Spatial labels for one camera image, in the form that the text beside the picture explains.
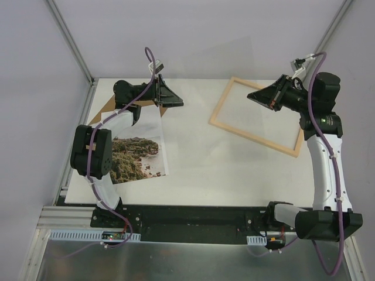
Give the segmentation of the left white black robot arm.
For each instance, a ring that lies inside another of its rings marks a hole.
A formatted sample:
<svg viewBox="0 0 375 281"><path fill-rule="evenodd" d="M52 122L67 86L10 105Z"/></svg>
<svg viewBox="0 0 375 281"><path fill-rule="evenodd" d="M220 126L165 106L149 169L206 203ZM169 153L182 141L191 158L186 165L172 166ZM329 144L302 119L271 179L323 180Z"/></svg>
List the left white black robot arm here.
<svg viewBox="0 0 375 281"><path fill-rule="evenodd" d="M103 220L110 227L119 227L124 214L118 210L120 196L110 179L113 162L113 140L125 129L134 126L141 116L137 101L150 101L157 107L184 106L183 99L165 83L161 74L147 83L132 85L118 80L113 86L115 109L98 123L76 128L70 165L90 184L97 206L106 210Z"/></svg>

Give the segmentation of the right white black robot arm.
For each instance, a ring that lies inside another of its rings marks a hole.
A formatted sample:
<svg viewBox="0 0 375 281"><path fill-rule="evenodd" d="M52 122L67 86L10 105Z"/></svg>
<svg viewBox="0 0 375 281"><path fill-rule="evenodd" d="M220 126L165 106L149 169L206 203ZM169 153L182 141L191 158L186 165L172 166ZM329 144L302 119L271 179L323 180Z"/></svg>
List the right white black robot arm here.
<svg viewBox="0 0 375 281"><path fill-rule="evenodd" d="M321 72L312 82L312 91L308 92L300 79L283 74L270 86L247 95L249 100L275 112L286 107L299 113L299 125L312 159L312 209L271 201L262 220L270 231L285 224L294 228L300 239L339 242L363 225L363 216L353 212L343 177L342 122L333 111L340 78Z"/></svg>

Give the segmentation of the light wooden picture frame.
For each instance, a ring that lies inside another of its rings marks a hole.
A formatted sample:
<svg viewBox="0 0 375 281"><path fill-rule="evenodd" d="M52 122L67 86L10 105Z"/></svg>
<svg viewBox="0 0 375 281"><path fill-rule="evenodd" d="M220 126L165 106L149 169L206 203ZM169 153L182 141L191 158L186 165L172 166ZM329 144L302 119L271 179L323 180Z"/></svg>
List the light wooden picture frame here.
<svg viewBox="0 0 375 281"><path fill-rule="evenodd" d="M299 115L284 109L274 113L247 94L265 88L253 81L232 77L223 91L209 124L291 157L298 157L304 133Z"/></svg>

